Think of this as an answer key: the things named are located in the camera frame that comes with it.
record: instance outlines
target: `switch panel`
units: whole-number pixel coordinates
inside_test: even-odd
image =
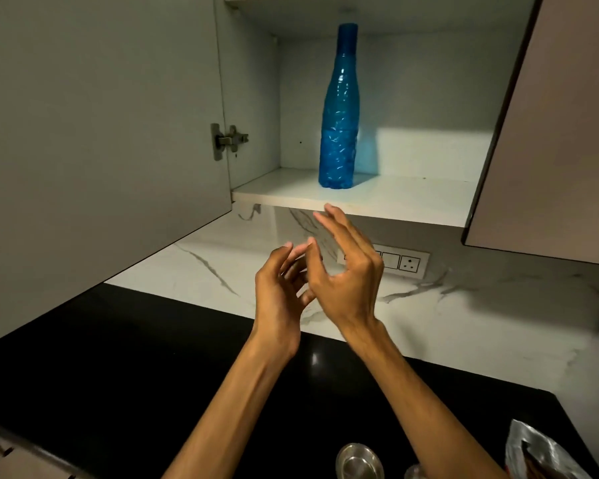
[[[423,279],[426,274],[430,253],[378,244],[373,244],[373,247],[384,260],[384,273],[411,279]],[[342,249],[337,249],[337,262],[346,264]]]

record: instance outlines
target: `metal hinge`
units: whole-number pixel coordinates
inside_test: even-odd
[[[248,143],[248,134],[238,133],[238,128],[235,126],[231,126],[228,134],[224,136],[217,122],[211,124],[211,137],[213,138],[213,157],[216,161],[222,159],[224,148],[229,148],[231,152],[238,152],[238,145]]]

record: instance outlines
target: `plastic bottle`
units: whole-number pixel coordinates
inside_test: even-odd
[[[359,87],[356,73],[357,24],[344,23],[337,33],[333,76],[322,114],[319,184],[350,188],[359,130]]]

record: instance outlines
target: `forearm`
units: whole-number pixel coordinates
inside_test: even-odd
[[[408,365],[382,323],[347,340],[386,395],[429,479],[507,477]]]
[[[249,338],[162,479],[230,478],[285,363]]]

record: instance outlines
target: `cabinet shelf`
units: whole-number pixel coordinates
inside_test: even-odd
[[[236,202],[323,210],[329,202],[351,215],[463,227],[477,188],[472,181],[356,175],[348,190],[322,188],[317,170],[279,168],[232,192]]]
[[[361,34],[523,27],[533,0],[226,0],[272,35],[335,36],[359,23]]]

